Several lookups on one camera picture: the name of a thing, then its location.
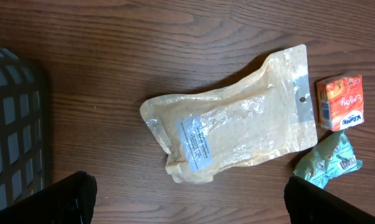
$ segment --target kleenex logo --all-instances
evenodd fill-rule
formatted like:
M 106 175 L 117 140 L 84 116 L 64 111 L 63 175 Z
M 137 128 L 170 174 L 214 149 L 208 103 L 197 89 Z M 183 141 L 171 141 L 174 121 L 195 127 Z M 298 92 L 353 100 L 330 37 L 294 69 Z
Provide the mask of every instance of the kleenex logo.
M 340 129 L 345 129 L 363 122 L 363 114 L 358 110 L 352 110 L 340 121 Z

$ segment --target crumpled snack wrapper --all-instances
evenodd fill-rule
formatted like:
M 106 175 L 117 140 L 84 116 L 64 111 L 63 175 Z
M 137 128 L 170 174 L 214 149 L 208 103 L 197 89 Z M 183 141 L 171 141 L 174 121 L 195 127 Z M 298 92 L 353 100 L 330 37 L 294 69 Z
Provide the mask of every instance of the crumpled snack wrapper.
M 298 162 L 294 174 L 323 189 L 330 179 L 359 170 L 354 148 L 344 130 L 333 133 Z
M 140 113 L 175 182 L 206 183 L 233 166 L 254 166 L 314 146 L 306 47 L 267 57 L 239 82 L 193 95 L 145 101 Z

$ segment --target brown wooden surface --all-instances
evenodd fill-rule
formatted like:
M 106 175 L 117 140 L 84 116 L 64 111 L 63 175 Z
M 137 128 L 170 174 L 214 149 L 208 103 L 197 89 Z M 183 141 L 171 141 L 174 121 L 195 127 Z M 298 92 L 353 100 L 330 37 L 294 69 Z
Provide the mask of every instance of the brown wooden surface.
M 375 215 L 375 1 L 0 1 L 0 45 L 50 75 L 53 181 L 77 170 L 97 178 L 94 223 L 289 223 L 283 189 L 296 153 L 175 184 L 138 110 L 230 85 L 298 44 L 314 103 L 315 81 L 363 75 L 366 122 L 346 133 L 364 166 L 326 190 Z

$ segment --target plastic package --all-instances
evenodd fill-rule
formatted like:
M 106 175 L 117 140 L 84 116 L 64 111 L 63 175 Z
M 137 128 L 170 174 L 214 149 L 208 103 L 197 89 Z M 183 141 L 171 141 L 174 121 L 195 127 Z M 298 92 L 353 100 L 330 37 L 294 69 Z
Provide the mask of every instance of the plastic package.
M 339 131 L 364 122 L 362 75 L 339 75 L 316 86 L 322 128 Z
M 269 55 L 231 86 L 159 96 L 140 113 L 169 154 L 166 171 L 175 182 L 210 182 L 230 167 L 254 166 L 318 141 L 305 45 Z
M 362 164 L 356 160 L 354 148 L 342 130 L 327 137 L 302 157 L 294 174 L 323 189 L 330 179 L 356 171 Z

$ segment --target gray basket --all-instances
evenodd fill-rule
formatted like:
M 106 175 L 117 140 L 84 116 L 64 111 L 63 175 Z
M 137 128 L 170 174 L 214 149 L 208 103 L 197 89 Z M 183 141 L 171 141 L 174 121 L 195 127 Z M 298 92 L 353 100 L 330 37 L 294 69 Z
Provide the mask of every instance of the gray basket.
M 47 89 L 36 68 L 0 48 L 0 210 L 49 181 Z

